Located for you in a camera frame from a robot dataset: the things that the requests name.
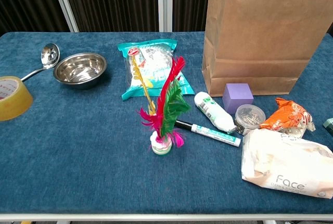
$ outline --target foam cube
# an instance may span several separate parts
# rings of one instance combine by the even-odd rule
[[[234,114],[239,106],[252,104],[253,95],[247,83],[227,83],[222,101],[224,110],[229,114]]]

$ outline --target table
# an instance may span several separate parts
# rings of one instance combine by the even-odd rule
[[[149,149],[150,131],[137,111],[144,97],[123,102],[125,66],[117,44],[178,40],[184,75],[195,92],[201,74],[203,32],[7,33],[0,38],[0,76],[23,77],[41,67],[40,52],[56,43],[63,59],[103,55],[108,68],[98,86],[78,91],[52,70],[25,82],[34,98],[22,116],[0,122],[0,220],[222,220],[330,219],[333,201],[263,189],[241,179],[241,146],[183,131],[182,148],[163,157]],[[289,95],[313,116],[317,130],[304,138],[333,150],[322,127],[332,117],[333,38],[326,35]],[[275,96],[256,96],[267,116]],[[181,120],[214,129],[194,105]],[[222,98],[216,101],[222,104]]]

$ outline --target metal ladle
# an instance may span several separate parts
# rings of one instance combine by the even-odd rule
[[[56,44],[54,43],[48,43],[44,46],[42,53],[41,53],[41,61],[43,64],[43,67],[41,69],[37,69],[30,74],[26,75],[21,79],[22,82],[26,81],[30,77],[34,76],[35,74],[45,70],[53,68],[57,65],[60,58],[60,51]]]

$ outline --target container lid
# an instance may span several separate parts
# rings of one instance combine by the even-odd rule
[[[264,111],[251,104],[239,106],[235,117],[236,121],[247,129],[258,129],[259,124],[266,120]]]

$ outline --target dark curtain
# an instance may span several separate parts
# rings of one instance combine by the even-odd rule
[[[80,32],[158,31],[158,0],[69,0]]]
[[[327,33],[329,33],[331,36],[333,36],[333,23],[332,23],[331,27],[329,27]]]
[[[0,0],[0,35],[10,31],[69,31],[58,0]]]
[[[208,0],[173,0],[173,31],[204,31]]]

